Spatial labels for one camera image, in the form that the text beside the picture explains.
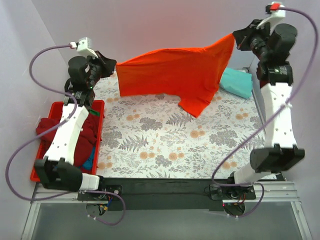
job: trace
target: white wall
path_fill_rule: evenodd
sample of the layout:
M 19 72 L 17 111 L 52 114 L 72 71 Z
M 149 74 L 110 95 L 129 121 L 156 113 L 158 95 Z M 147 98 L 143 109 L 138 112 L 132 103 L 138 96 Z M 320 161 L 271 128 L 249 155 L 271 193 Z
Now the white wall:
M 208 46 L 265 16 L 261 0 L 32 1 L 56 44 L 87 36 L 118 62 L 159 48 Z M 61 53 L 66 61 L 74 54 Z M 229 67 L 248 67 L 252 59 L 235 50 Z
M 310 14 L 320 28 L 320 6 L 316 1 L 290 1 L 288 7 L 299 8 Z M 302 16 L 295 13 L 287 13 L 286 23 L 292 24 L 298 30 L 296 44 L 291 50 L 289 57 L 293 68 L 294 82 L 297 84 L 309 61 L 314 44 L 314 32 L 308 22 Z M 256 72 L 258 59 L 256 58 L 250 68 L 252 73 Z M 288 180 L 296 183 L 298 193 L 302 200 L 302 208 L 306 216 L 313 239 L 320 239 L 320 51 L 317 52 L 313 68 L 309 74 L 306 85 L 293 100 L 292 125 L 294 136 L 298 146 L 305 149 L 305 159 L 285 172 Z M 256 92 L 259 92 L 259 83 L 253 74 Z
M 29 61 L 34 54 L 54 45 L 31 0 L 0 0 L 0 19 L 0 239 L 18 240 L 30 203 L 10 192 L 5 167 L 14 150 L 35 135 L 38 119 L 47 116 L 52 102 L 62 97 L 42 90 L 29 77 Z M 59 51 L 41 57 L 34 73 L 41 82 L 61 90 L 68 75 Z M 22 150 L 10 169 L 14 187 L 26 197 L 34 191 L 29 177 L 38 145 L 35 142 Z

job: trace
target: red connector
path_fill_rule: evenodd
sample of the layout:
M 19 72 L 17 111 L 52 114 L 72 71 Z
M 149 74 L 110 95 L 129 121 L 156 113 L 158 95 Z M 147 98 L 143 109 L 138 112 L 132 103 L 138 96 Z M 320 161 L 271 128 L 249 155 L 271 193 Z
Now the red connector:
M 270 11 L 277 11 L 279 7 L 280 7 L 280 3 L 274 3 L 271 5 Z

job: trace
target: gray floor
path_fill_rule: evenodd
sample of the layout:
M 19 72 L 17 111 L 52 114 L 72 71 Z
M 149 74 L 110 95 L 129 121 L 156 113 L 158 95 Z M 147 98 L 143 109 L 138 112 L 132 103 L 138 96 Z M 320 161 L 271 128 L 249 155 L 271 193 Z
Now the gray floor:
M 255 203 L 247 203 L 250 209 Z M 207 210 L 131 210 L 109 227 L 86 216 L 86 204 L 42 203 L 33 240 L 300 240 L 290 202 L 265 202 L 250 216 L 235 220 Z M 95 214 L 98 208 L 90 208 Z M 115 221 L 120 212 L 102 218 Z

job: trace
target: fabric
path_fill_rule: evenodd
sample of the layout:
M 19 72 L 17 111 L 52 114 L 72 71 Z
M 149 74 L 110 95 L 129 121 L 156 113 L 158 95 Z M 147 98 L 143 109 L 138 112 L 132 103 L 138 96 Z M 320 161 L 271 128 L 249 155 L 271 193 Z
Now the fabric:
M 49 128 L 57 125 L 60 119 L 41 118 L 36 133 L 39 135 Z M 76 167 L 81 167 L 85 161 L 90 157 L 93 147 L 96 145 L 97 134 L 99 126 L 99 117 L 89 114 L 87 119 L 83 123 L 83 131 L 80 132 L 78 141 L 74 150 L 74 163 Z M 45 150 L 48 150 L 54 137 L 56 130 L 47 133 L 41 137 L 41 140 L 45 142 Z
M 198 118 L 178 106 L 178 96 L 119 97 L 117 72 L 94 92 L 105 102 L 96 170 L 105 178 L 209 179 L 221 159 L 262 125 L 253 96 L 244 99 L 221 87 Z M 251 151 L 263 148 L 264 135 L 237 151 L 216 178 L 248 164 Z
M 91 170 L 93 165 L 94 165 L 94 158 L 95 158 L 95 152 L 96 152 L 96 147 L 94 146 L 92 148 L 91 154 L 89 158 L 84 162 L 82 167 L 86 170 Z
M 116 65 L 122 97 L 169 94 L 194 117 L 208 106 L 234 49 L 232 34 L 207 47 L 148 52 Z
M 229 93 L 248 99 L 252 95 L 251 74 L 232 68 L 226 68 L 222 74 L 220 87 Z

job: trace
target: blue cloth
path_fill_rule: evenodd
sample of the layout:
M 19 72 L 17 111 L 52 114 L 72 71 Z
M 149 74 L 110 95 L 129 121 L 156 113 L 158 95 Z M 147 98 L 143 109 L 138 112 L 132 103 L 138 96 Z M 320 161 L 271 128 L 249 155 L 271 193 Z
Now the blue cloth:
M 252 78 L 250 73 L 226 68 L 220 80 L 220 87 L 232 94 L 248 99 L 252 95 Z
M 92 167 L 94 165 L 95 151 L 96 151 L 96 147 L 94 146 L 93 149 L 92 149 L 92 152 L 90 154 L 90 157 L 82 165 L 82 167 L 84 169 L 86 169 L 86 170 L 91 170 L 92 169 Z

